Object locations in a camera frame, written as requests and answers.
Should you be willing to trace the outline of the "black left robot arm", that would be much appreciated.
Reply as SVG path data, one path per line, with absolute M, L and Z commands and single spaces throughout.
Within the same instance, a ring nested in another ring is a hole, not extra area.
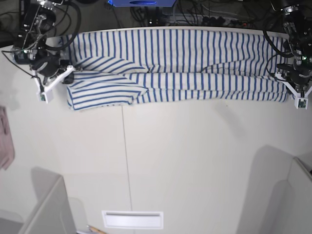
M 274 13 L 264 21 L 263 35 L 278 56 L 293 59 L 292 64 L 277 65 L 286 84 L 296 91 L 306 92 L 312 81 L 312 20 L 304 15 L 299 0 L 272 0 L 271 6 Z M 278 17 L 281 17 L 282 26 L 288 35 L 288 40 L 283 44 L 284 52 L 267 33 L 269 22 Z

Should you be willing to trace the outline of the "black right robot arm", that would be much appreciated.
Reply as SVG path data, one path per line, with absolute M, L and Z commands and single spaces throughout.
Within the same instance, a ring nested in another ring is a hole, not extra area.
M 46 43 L 48 33 L 56 28 L 55 8 L 62 4 L 75 10 L 76 26 L 71 37 L 63 45 L 49 46 Z M 61 59 L 61 53 L 72 44 L 80 25 L 80 8 L 70 0 L 38 0 L 29 5 L 21 32 L 10 53 L 17 64 L 29 65 L 36 75 L 42 75 L 43 84 L 46 85 L 63 74 L 70 65 L 69 61 Z

